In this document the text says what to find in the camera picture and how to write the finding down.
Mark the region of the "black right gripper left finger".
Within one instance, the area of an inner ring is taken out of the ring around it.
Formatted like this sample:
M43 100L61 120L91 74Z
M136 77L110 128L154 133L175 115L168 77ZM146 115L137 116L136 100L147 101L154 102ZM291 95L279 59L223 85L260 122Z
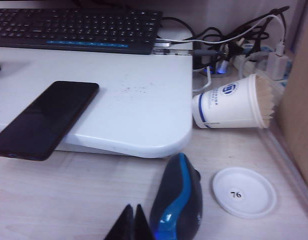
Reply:
M104 240L132 240L133 223L133 208L128 204L125 206Z

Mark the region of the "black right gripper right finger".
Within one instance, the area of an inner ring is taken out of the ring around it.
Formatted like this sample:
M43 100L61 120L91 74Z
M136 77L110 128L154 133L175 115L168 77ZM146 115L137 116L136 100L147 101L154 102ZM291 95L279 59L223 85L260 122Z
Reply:
M155 240L140 204L135 214L135 240Z

